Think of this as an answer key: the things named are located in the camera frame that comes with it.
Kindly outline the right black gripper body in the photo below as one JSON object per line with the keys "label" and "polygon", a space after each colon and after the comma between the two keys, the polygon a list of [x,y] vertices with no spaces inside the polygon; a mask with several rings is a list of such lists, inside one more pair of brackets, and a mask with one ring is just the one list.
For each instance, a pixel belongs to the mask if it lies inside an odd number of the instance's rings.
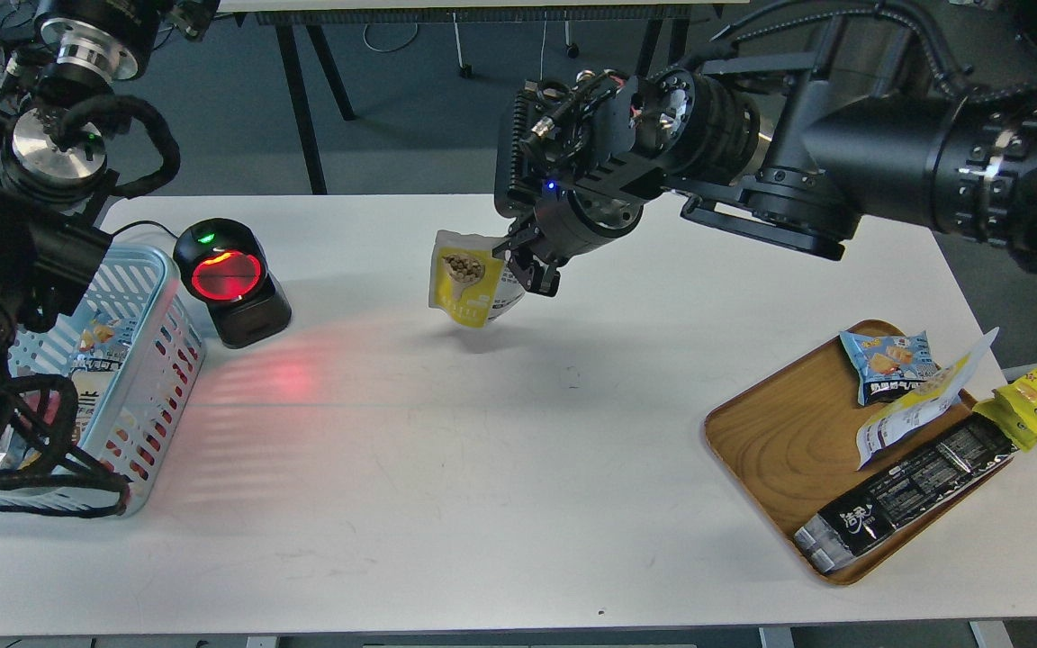
{"label": "right black gripper body", "polygon": [[532,254],[546,264],[568,259],[625,237],[645,203],[663,192],[655,166],[598,166],[572,176],[568,171],[532,171],[540,194],[534,208],[538,234]]}

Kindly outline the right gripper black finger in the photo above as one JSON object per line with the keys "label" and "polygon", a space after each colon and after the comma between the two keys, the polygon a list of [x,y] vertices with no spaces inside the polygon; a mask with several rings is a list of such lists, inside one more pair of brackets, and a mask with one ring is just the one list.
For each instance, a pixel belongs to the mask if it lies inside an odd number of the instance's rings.
{"label": "right gripper black finger", "polygon": [[557,263],[545,263],[530,250],[516,251],[516,279],[524,291],[554,298],[558,294],[561,274]]}
{"label": "right gripper black finger", "polygon": [[534,220],[514,220],[502,240],[492,248],[492,255],[500,261],[508,261],[513,257],[523,263],[536,261],[534,245],[538,237]]}

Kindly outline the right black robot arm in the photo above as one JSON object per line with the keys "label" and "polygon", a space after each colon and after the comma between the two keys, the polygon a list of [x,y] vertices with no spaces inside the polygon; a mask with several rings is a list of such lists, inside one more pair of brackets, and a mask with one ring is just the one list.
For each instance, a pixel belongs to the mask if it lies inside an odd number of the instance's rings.
{"label": "right black robot arm", "polygon": [[571,259],[625,237],[647,202],[838,261],[863,216],[1003,248],[1037,274],[1037,76],[975,85],[914,1],[843,1],[729,23],[649,76],[527,82],[500,135],[492,254],[555,295]]}

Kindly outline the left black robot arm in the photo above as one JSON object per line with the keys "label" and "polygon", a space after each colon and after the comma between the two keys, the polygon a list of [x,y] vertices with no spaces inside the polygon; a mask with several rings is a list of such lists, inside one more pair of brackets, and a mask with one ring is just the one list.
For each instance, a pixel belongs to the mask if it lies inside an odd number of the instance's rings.
{"label": "left black robot arm", "polygon": [[0,511],[99,518],[131,483],[73,439],[68,377],[13,377],[20,329],[46,333],[86,295],[112,244],[104,202],[149,195],[181,167],[176,137],[116,83],[148,69],[169,23],[200,41],[217,1],[41,1],[0,31]]}

